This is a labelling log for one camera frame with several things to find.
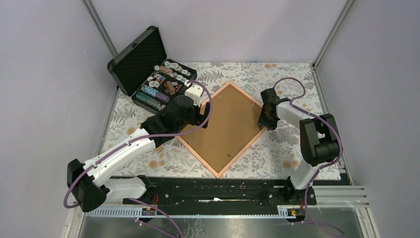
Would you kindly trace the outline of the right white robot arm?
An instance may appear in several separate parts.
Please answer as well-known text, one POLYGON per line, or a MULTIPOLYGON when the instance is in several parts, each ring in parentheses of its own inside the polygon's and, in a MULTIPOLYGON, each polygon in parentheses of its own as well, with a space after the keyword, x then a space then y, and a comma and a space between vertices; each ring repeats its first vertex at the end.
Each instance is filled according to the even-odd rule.
POLYGON ((331 114, 315 115, 292 104, 291 99, 279 98, 273 88, 261 92, 260 128, 276 130, 284 120, 300 131, 302 162, 286 180, 282 198, 290 204, 304 203, 319 171, 330 166, 342 155, 342 143, 335 118, 331 114))

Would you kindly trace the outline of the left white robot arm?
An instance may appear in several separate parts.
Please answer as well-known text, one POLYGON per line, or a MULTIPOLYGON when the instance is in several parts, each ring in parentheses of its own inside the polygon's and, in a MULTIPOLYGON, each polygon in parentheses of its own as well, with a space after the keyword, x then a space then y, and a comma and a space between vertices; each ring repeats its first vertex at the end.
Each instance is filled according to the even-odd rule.
POLYGON ((183 131, 187 125, 194 126, 190 132, 206 128, 213 110, 213 100, 209 98, 202 105, 200 99, 198 95, 179 95, 108 151, 84 162, 78 159, 69 162, 64 207, 80 207, 83 212, 90 212, 107 201, 133 198, 143 204, 151 202, 154 191, 140 178, 113 179, 113 175, 137 155, 188 134, 188 131, 183 131))

